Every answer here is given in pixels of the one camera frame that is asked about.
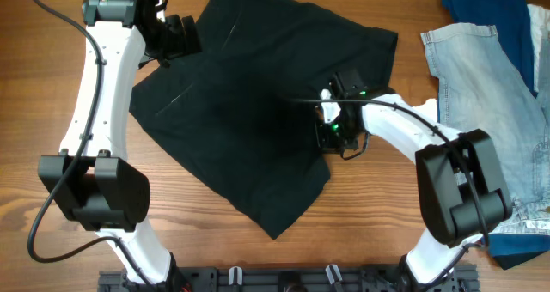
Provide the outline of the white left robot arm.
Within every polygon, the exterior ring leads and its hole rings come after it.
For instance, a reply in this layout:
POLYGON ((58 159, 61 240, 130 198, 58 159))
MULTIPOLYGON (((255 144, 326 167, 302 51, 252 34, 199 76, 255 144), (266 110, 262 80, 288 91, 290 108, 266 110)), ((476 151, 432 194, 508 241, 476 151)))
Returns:
POLYGON ((201 49, 192 17, 165 15, 168 0, 84 0, 77 30, 86 56, 76 107, 56 155, 38 174, 65 218, 114 250, 124 270, 101 291, 189 291, 191 282, 148 219, 150 183, 130 165, 126 127, 135 76, 201 49))

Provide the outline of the black shorts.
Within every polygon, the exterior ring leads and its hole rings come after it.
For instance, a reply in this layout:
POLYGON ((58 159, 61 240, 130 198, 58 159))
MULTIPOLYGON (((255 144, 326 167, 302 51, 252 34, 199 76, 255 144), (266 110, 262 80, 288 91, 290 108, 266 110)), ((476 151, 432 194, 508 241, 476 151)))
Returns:
POLYGON ((210 0, 197 29, 201 52, 136 85, 131 115, 188 172, 277 238, 330 178, 313 100, 345 70, 388 85, 398 36, 294 0, 210 0))

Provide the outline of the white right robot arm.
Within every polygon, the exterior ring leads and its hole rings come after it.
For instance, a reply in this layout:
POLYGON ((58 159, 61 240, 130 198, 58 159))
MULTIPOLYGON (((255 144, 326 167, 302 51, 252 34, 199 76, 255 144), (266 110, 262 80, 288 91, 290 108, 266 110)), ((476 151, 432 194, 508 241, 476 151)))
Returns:
POLYGON ((376 136, 416 167, 425 231, 398 264, 362 267, 362 288, 478 288, 475 266, 461 264, 461 258, 471 248, 488 248, 490 233, 512 215, 510 193, 489 134, 441 125, 389 92, 324 89, 315 104, 321 112, 316 130, 323 149, 361 154, 366 148, 358 146, 358 136, 376 136))

